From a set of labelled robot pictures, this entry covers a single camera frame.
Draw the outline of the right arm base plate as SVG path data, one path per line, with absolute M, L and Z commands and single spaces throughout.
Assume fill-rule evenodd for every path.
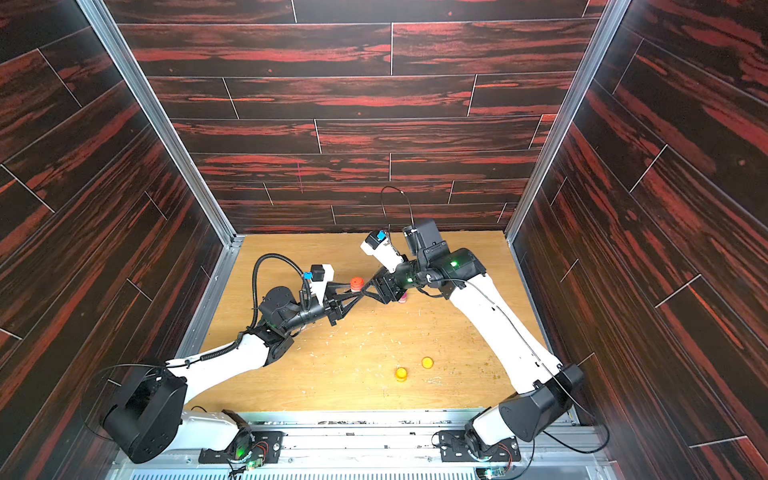
M 521 460 L 517 440 L 504 439 L 496 444 L 485 444 L 479 437 L 466 430 L 440 430 L 431 438 L 439 450 L 442 462 L 507 462 Z

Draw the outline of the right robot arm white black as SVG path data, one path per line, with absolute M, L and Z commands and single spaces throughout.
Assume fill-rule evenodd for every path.
M 403 230 L 412 259 L 392 245 L 385 230 L 372 231 L 362 250 L 382 265 L 371 283 L 382 303 L 409 289 L 435 288 L 474 325 L 501 362 L 515 392 L 465 426 L 468 450 L 477 458 L 507 439 L 532 441 L 571 408 L 584 380 L 538 342 L 506 304 L 485 266 L 467 248 L 451 250 L 435 222 Z

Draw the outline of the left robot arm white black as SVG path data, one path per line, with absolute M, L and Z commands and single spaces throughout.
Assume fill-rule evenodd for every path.
M 136 365 L 108 402 L 101 427 L 134 463 L 170 450 L 200 449 L 234 463 L 265 457 L 247 422 L 223 410 L 185 410 L 194 397 L 242 373 L 280 359 L 304 326 L 323 318 L 342 319 L 359 301 L 365 283 L 315 283 L 295 297 L 286 287 L 271 289 L 255 309 L 253 322 L 222 347 L 163 365 Z

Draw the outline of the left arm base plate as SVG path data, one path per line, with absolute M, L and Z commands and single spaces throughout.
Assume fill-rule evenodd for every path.
M 224 450 L 203 449 L 200 464 L 259 467 L 276 464 L 282 451 L 284 433 L 281 431 L 242 431 Z

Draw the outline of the red-orange paint jar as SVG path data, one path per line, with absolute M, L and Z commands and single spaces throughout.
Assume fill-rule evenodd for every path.
M 361 292 L 365 285 L 365 281 L 362 277 L 354 277 L 350 280 L 349 285 L 352 292 Z

